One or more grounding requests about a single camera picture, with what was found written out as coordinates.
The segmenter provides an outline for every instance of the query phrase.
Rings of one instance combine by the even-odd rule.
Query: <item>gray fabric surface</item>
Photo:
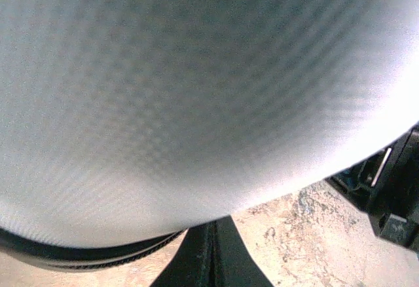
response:
[[[419,0],[0,0],[0,227],[76,247],[219,218],[419,119]]]

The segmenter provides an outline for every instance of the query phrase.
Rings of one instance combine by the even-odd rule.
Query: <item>stained concrete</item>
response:
[[[233,218],[274,286],[419,287],[416,254],[375,238],[366,215],[325,182]],[[0,286],[149,286],[182,239],[128,265],[83,274],[46,271],[0,255]]]

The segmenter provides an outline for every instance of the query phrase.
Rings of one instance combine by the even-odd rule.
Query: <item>black rubber edge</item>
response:
[[[0,229],[0,251],[25,263],[57,271],[91,271],[148,256],[183,231],[109,248],[66,248],[25,239]]]

